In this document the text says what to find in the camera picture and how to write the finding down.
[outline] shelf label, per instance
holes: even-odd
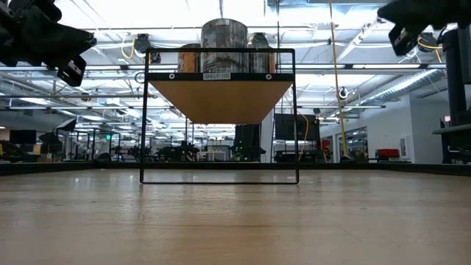
[[[230,80],[230,73],[206,73],[203,80]]]

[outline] red object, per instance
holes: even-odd
[[[399,149],[377,149],[376,155],[383,158],[400,158]]]
[[[329,140],[322,140],[322,148],[329,148],[330,141]]]

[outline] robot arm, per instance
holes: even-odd
[[[93,34],[59,24],[54,0],[0,0],[0,62],[45,63],[70,86],[80,86],[86,62],[80,54],[96,44]]]
[[[471,0],[394,0],[381,7],[378,16],[396,24],[389,33],[394,52],[406,55],[419,34],[431,25],[439,30],[450,23],[466,27],[471,23]]]

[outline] yellow pole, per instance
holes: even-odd
[[[336,36],[334,32],[334,23],[333,23],[333,11],[332,11],[332,1],[329,0],[330,7],[330,31],[332,34],[332,50],[333,50],[333,70],[336,76],[336,90],[337,90],[337,104],[339,105],[339,118],[340,118],[340,127],[341,127],[341,136],[343,139],[343,150],[344,155],[347,155],[347,138],[345,137],[345,126],[344,126],[344,114],[341,111],[341,101],[340,101],[340,89],[339,89],[339,72],[337,71],[337,52],[336,52]]]

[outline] metal canister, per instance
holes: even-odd
[[[190,43],[183,45],[181,48],[201,48],[201,45],[199,43]],[[201,72],[201,54],[199,52],[179,52],[177,72]]]
[[[257,32],[251,38],[249,48],[271,48],[264,33]],[[274,73],[275,72],[275,55],[272,53],[256,52],[249,55],[249,72],[250,73]]]
[[[207,22],[201,32],[202,48],[247,48],[247,27],[241,22],[218,18]],[[246,53],[202,53],[205,73],[248,72]]]

